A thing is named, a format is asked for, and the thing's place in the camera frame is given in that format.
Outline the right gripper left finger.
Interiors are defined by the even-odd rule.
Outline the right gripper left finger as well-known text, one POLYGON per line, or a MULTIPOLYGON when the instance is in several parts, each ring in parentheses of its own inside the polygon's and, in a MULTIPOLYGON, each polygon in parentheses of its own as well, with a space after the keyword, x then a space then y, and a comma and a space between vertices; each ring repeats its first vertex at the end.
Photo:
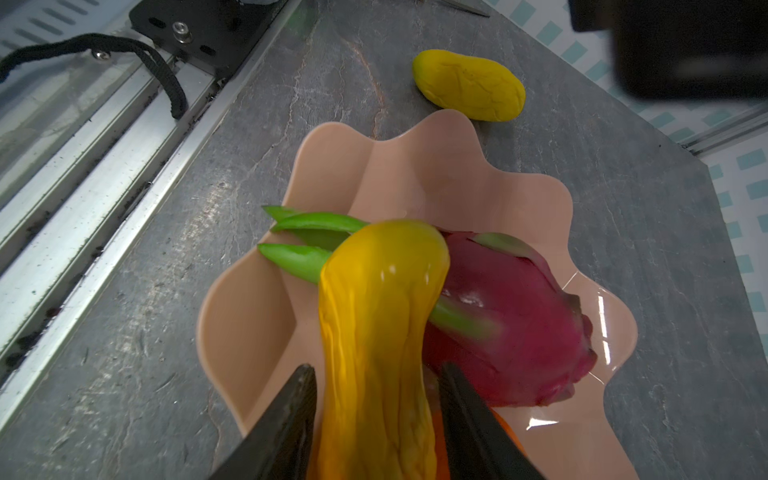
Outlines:
POLYGON ((315 369, 296 368, 213 479, 305 479, 317 406, 315 369))

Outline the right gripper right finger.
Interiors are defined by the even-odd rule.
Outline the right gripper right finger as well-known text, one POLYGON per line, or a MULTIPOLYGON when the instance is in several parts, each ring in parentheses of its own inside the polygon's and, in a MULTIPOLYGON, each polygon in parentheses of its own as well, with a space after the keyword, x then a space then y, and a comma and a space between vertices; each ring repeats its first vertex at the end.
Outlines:
POLYGON ((541 479, 458 366, 446 363, 439 399, 452 479, 541 479))

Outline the pink dragon fruit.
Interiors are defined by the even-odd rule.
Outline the pink dragon fruit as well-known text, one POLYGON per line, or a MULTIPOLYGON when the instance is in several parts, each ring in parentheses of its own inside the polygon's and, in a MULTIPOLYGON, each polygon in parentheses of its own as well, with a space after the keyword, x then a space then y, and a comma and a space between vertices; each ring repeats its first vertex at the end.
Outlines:
MULTIPOLYGON (((274 232, 292 233, 298 243, 263 244, 261 255, 317 288, 332 253, 375 224, 278 205, 266 212, 274 232)), ((579 297, 565 292, 543 256, 516 237, 434 228, 447 245, 450 265, 425 327, 422 366, 458 366, 494 407, 546 406, 570 398, 597 361, 592 323, 579 297)))

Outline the pink scalloped fruit bowl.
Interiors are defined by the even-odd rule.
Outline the pink scalloped fruit bowl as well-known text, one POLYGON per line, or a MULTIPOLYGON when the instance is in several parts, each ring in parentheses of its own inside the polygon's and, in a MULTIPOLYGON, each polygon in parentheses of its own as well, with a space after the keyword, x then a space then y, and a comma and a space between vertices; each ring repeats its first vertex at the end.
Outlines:
MULTIPOLYGON (((333 272, 342 295, 361 303, 364 322, 382 334, 423 329, 447 272, 447 250, 427 228, 501 232, 548 262, 557 283, 578 296, 593 323, 596 366, 574 395, 547 407, 501 412, 548 479, 633 479, 636 471, 604 409, 606 386, 631 356, 636 321, 615 295, 581 273, 568 251, 573 202, 542 174, 505 173, 485 158, 472 123, 442 110, 386 141, 329 122, 302 141, 283 202, 301 211, 370 221, 366 243, 385 256, 343 250, 333 272)), ((248 433, 294 370, 325 373, 318 316, 322 287, 281 271, 251 251, 210 288, 197 328, 198 356, 242 433, 248 433)))

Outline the yellow orange squash fruit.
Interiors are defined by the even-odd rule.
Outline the yellow orange squash fruit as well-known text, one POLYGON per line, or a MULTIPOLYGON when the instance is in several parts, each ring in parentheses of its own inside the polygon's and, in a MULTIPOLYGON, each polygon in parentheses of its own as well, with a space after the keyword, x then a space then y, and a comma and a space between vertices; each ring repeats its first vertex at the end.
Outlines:
POLYGON ((324 265, 318 478, 435 478, 422 350, 449 265, 443 236, 407 219, 363 227, 324 265))

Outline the yellow mango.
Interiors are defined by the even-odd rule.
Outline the yellow mango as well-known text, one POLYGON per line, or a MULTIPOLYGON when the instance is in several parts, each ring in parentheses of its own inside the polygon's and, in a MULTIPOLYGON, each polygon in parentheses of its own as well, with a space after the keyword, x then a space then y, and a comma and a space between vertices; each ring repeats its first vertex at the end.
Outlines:
POLYGON ((427 100, 471 120, 511 121, 526 102, 522 82, 505 66, 481 57, 425 50, 413 59, 412 74, 427 100))

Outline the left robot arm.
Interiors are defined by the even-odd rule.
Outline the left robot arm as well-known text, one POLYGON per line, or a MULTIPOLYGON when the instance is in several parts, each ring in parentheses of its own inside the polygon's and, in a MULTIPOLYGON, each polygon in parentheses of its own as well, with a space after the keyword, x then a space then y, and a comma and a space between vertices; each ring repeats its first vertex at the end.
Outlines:
POLYGON ((633 97, 767 96, 764 0, 574 0, 568 7, 575 31, 607 32, 614 76, 633 97))

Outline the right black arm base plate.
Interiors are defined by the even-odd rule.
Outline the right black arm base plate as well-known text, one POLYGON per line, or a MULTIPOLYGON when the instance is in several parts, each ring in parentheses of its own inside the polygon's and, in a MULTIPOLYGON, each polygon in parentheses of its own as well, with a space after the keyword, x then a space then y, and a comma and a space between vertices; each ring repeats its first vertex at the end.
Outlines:
POLYGON ((216 79, 231 77, 277 15, 283 1, 145 0, 132 28, 216 79))

